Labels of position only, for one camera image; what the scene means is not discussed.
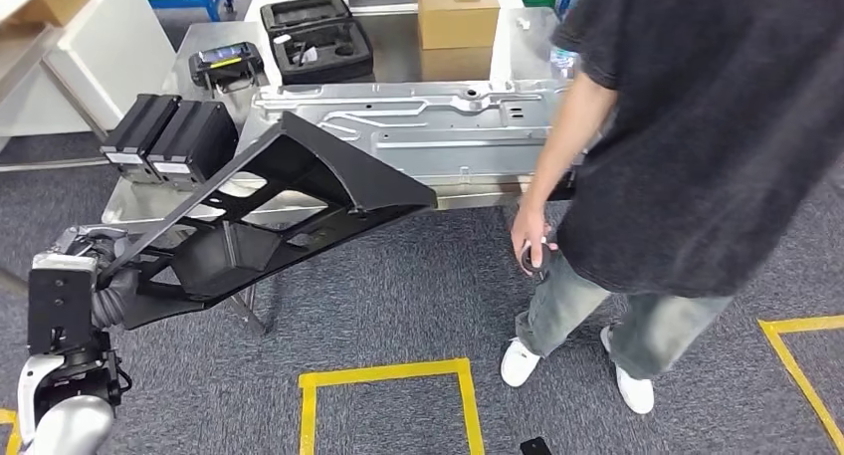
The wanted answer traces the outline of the person's right hand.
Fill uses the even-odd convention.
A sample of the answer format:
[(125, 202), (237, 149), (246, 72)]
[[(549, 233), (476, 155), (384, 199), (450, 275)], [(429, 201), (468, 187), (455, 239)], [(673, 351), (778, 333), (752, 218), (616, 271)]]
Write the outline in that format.
[(559, 252), (558, 245), (547, 240), (549, 231), (545, 204), (523, 201), (512, 224), (511, 241), (516, 261), (528, 276), (544, 277)]

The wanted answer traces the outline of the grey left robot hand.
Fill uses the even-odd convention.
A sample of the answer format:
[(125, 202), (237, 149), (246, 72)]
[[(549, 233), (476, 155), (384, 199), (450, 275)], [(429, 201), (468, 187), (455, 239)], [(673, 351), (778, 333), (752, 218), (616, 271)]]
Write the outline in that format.
[(129, 246), (128, 233), (124, 229), (102, 225), (73, 226), (57, 238), (49, 252), (94, 259), (98, 273), (101, 273)]

